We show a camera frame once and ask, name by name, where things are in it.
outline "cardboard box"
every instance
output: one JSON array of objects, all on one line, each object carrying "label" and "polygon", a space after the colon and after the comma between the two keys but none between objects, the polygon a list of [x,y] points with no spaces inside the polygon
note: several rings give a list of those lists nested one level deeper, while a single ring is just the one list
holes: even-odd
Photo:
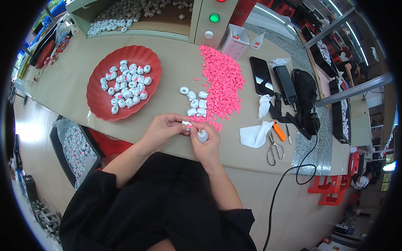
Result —
[{"label": "cardboard box", "polygon": [[221,52],[238,60],[250,45],[245,28],[229,24],[221,41]]}]

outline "scissors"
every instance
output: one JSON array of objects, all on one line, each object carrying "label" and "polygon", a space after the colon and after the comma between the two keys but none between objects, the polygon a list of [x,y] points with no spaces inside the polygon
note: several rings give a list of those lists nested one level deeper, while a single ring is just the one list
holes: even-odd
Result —
[{"label": "scissors", "polygon": [[[268,162],[268,165],[270,165],[270,166],[275,166],[276,161],[275,161],[275,154],[274,154],[273,146],[275,146],[276,149],[277,149],[277,153],[278,153],[278,158],[279,158],[279,160],[282,160],[282,159],[285,157],[285,149],[283,148],[282,145],[275,143],[274,137],[272,136],[272,132],[271,132],[271,131],[269,131],[269,138],[271,139],[271,147],[269,147],[269,149],[268,149],[268,153],[267,153],[267,162]],[[281,157],[281,155],[279,154],[279,148],[278,148],[278,146],[280,146],[280,147],[282,148],[282,151],[283,151],[282,157]],[[269,158],[268,158],[268,157],[269,157],[269,152],[272,152],[272,156],[273,156],[273,158],[274,158],[274,164],[269,163]]]}]

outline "red plate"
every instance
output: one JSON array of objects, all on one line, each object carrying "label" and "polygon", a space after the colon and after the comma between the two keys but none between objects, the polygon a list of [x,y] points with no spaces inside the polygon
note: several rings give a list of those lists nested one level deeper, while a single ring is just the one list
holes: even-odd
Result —
[{"label": "red plate", "polygon": [[[101,78],[104,78],[106,73],[109,73],[112,66],[120,68],[120,61],[124,59],[127,60],[127,66],[130,66],[132,63],[142,67],[145,65],[151,66],[151,72],[144,74],[144,76],[151,77],[152,83],[145,88],[148,93],[148,98],[146,100],[141,100],[137,105],[134,105],[130,109],[127,107],[123,109],[119,108],[119,112],[116,115],[113,115],[113,106],[110,101],[114,97],[111,97],[107,91],[104,92],[102,90]],[[162,68],[160,67],[160,60],[156,53],[151,49],[137,45],[125,46],[117,49],[102,59],[89,77],[89,82],[86,87],[86,101],[89,109],[97,118],[101,118],[105,121],[117,121],[122,118],[127,118],[131,114],[137,112],[150,100],[159,84],[161,73]],[[121,74],[122,72],[118,69],[117,75],[119,76]],[[107,83],[109,88],[114,87],[115,84],[116,80],[111,80]]]}]

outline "smartphone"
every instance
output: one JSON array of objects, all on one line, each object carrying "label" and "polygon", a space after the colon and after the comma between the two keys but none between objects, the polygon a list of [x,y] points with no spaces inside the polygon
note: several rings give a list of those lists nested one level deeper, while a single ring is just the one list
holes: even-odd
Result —
[{"label": "smartphone", "polygon": [[260,95],[274,96],[267,62],[260,58],[250,57],[250,64],[254,76],[255,91]]}]

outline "glue bottle with red label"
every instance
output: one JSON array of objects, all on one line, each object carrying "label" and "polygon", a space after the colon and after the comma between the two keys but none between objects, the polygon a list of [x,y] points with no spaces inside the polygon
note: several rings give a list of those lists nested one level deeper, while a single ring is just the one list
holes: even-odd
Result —
[{"label": "glue bottle with red label", "polygon": [[255,39],[253,39],[253,41],[251,41],[251,43],[250,43],[250,47],[253,48],[254,50],[258,50],[263,44],[264,34],[265,34],[265,32],[263,34],[257,36]]}]

